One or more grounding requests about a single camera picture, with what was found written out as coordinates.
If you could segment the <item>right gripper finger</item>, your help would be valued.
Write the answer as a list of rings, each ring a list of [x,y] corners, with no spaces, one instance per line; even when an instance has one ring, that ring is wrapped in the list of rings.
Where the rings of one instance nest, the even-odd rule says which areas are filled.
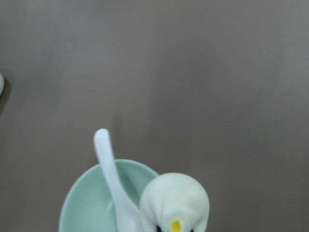
[[[162,232],[162,230],[159,226],[156,227],[156,232]]]

